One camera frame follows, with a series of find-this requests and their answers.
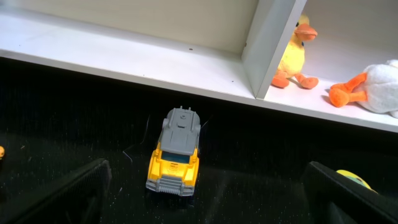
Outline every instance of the white stuffed animal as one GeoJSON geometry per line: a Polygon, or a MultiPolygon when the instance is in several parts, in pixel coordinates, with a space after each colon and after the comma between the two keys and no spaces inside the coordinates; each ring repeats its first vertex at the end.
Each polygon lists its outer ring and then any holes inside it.
{"type": "Polygon", "coordinates": [[[333,85],[329,97],[336,107],[356,101],[370,111],[398,118],[398,60],[368,66],[348,83],[333,85]]]}

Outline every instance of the orange foot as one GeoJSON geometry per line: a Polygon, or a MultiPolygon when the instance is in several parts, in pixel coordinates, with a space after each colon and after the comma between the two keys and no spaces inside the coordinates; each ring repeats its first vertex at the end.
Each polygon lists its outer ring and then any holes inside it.
{"type": "Polygon", "coordinates": [[[349,102],[349,94],[339,88],[332,88],[329,99],[335,107],[342,107],[349,102]]]}
{"type": "Polygon", "coordinates": [[[282,75],[276,75],[272,79],[272,84],[274,86],[276,86],[276,87],[279,87],[279,88],[285,88],[285,87],[287,87],[289,85],[289,81],[288,81],[288,79],[286,79],[282,75]]]}
{"type": "Polygon", "coordinates": [[[351,93],[351,90],[348,89],[348,88],[346,87],[345,83],[337,83],[337,84],[334,84],[334,85],[332,85],[332,86],[330,87],[330,89],[331,89],[331,90],[332,90],[332,89],[339,89],[339,90],[342,90],[342,91],[345,92],[345,93],[351,93]]]}
{"type": "Polygon", "coordinates": [[[316,87],[318,85],[318,79],[317,78],[304,78],[300,84],[309,90],[312,88],[316,87]]]}

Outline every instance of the orange plush leg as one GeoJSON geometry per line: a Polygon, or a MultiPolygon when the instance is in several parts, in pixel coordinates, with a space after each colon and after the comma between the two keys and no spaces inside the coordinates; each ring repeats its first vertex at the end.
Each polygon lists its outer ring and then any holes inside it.
{"type": "Polygon", "coordinates": [[[367,73],[363,72],[357,76],[355,76],[352,80],[348,81],[348,83],[338,83],[338,84],[334,84],[330,87],[330,89],[340,89],[343,90],[346,93],[351,93],[355,87],[357,87],[359,84],[361,84],[362,82],[366,81],[366,77],[367,77],[367,73]]]}
{"type": "Polygon", "coordinates": [[[279,88],[285,88],[289,85],[288,79],[286,79],[286,72],[278,71],[272,79],[272,84],[279,88]]]}
{"type": "Polygon", "coordinates": [[[305,76],[303,76],[303,74],[301,73],[294,75],[294,77],[297,79],[302,87],[307,89],[312,89],[316,87],[319,82],[317,78],[305,78],[305,76]]]}
{"type": "Polygon", "coordinates": [[[342,107],[349,102],[368,100],[365,91],[359,91],[356,93],[346,93],[345,91],[340,90],[339,88],[331,89],[329,92],[329,98],[331,103],[335,107],[342,107]]]}

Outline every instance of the vertical white panel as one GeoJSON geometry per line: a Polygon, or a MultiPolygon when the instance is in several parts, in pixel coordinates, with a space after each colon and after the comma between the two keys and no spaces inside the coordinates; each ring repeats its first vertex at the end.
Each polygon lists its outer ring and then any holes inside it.
{"type": "Polygon", "coordinates": [[[304,5],[305,0],[259,1],[242,56],[256,98],[266,96],[304,5]]]}
{"type": "Polygon", "coordinates": [[[346,82],[365,67],[398,58],[397,0],[308,0],[318,37],[305,45],[303,73],[346,82]]]}
{"type": "Polygon", "coordinates": [[[258,0],[5,0],[8,5],[241,54],[258,0]]]}

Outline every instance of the duck beak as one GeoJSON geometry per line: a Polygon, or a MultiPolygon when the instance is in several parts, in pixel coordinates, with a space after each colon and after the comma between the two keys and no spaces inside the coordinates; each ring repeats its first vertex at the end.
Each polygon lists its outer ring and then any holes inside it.
{"type": "Polygon", "coordinates": [[[303,41],[313,40],[318,35],[318,32],[308,24],[299,25],[294,33],[303,41]]]}

